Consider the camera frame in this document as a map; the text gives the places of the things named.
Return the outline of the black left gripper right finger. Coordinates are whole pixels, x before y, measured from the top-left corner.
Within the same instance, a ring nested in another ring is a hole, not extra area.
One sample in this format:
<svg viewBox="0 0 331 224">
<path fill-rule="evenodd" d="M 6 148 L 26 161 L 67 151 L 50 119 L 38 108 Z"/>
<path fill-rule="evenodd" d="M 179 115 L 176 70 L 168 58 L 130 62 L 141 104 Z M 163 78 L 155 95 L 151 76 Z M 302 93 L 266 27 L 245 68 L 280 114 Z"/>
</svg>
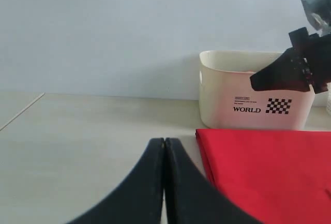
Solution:
<svg viewBox="0 0 331 224">
<path fill-rule="evenodd" d="M 260 223 L 222 195 L 194 165 L 181 141 L 165 140 L 168 223 Z"/>
</svg>

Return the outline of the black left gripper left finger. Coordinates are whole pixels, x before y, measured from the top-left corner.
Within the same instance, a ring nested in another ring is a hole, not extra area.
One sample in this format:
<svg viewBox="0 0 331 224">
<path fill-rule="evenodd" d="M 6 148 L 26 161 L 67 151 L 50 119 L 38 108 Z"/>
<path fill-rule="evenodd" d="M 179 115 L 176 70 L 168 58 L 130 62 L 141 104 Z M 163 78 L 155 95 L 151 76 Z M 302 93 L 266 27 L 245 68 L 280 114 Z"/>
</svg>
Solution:
<svg viewBox="0 0 331 224">
<path fill-rule="evenodd" d="M 161 223 L 163 160 L 164 139 L 151 139 L 125 179 L 70 223 Z"/>
</svg>

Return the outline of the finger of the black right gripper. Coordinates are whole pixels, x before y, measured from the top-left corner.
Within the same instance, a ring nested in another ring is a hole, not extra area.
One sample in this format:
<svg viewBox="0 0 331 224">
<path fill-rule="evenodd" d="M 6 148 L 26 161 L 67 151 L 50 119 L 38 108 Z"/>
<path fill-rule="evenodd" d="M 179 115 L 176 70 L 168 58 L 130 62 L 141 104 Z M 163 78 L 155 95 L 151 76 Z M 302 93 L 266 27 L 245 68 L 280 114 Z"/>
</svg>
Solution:
<svg viewBox="0 0 331 224">
<path fill-rule="evenodd" d="M 274 62 L 250 77 L 254 91 L 310 91 L 310 70 L 294 48 L 286 49 Z"/>
</svg>

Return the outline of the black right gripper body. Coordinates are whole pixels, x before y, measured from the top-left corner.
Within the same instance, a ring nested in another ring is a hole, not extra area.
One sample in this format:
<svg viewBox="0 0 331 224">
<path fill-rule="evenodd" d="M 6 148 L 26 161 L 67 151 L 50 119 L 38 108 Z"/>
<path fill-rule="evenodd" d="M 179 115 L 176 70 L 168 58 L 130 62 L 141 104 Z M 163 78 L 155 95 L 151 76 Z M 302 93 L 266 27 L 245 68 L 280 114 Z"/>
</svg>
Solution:
<svg viewBox="0 0 331 224">
<path fill-rule="evenodd" d="M 309 34 L 305 27 L 289 33 L 305 80 L 316 94 L 328 91 L 330 83 L 330 34 Z"/>
</svg>

